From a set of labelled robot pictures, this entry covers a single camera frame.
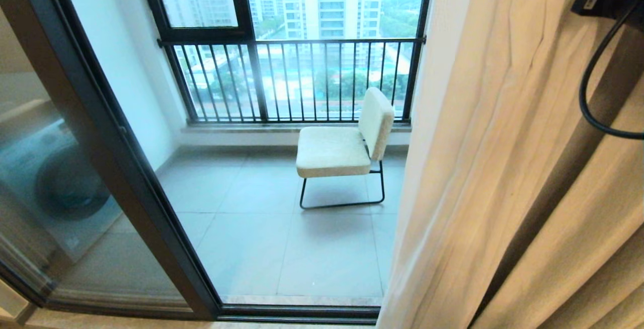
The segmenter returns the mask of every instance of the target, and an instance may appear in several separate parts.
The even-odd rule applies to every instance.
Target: white upholstered chair
[[[363,108],[357,127],[306,127],[299,132],[297,142],[297,174],[304,178],[301,208],[325,208],[366,205],[384,201],[382,157],[393,125],[393,107],[377,88],[369,88],[364,95]],[[379,171],[371,169],[377,161]],[[382,198],[378,201],[341,203],[304,207],[306,180],[315,177],[380,174]]]

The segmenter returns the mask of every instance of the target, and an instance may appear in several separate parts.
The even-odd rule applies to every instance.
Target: chair leg
[[[309,209],[309,208],[333,208],[333,207],[347,207],[347,206],[359,206],[359,205],[371,205],[373,203],[381,203],[384,201],[384,170],[382,170],[382,161],[380,163],[380,170],[379,171],[369,171],[369,174],[372,173],[379,173],[380,174],[380,191],[382,193],[382,198],[380,198],[378,201],[364,201],[364,202],[350,202],[350,203],[338,203],[336,205],[321,205],[321,206],[309,206],[305,207],[304,206],[304,190],[306,189],[306,178],[304,178],[304,182],[302,183],[302,193],[299,196],[299,207],[302,208],[303,210]]]

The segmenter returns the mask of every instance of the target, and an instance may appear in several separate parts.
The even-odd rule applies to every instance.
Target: metal railing
[[[351,122],[366,89],[409,119],[417,38],[163,43],[193,123]]]

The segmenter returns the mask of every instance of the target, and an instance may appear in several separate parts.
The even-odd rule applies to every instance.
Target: floor
[[[299,208],[295,148],[180,150],[158,178],[224,301],[326,297],[379,304],[406,155],[386,152],[386,199],[359,207]],[[379,194],[378,175],[315,178],[307,182],[304,203],[375,200]]]

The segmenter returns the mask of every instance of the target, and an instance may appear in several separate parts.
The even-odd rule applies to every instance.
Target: black device
[[[615,25],[602,40],[586,67],[579,89],[579,104],[582,114],[591,125],[606,134],[627,139],[644,139],[644,132],[627,132],[613,129],[596,120],[591,114],[586,100],[588,81],[602,52],[622,25],[632,26],[644,33],[644,0],[575,0],[572,11],[581,16],[607,17],[616,20]]]

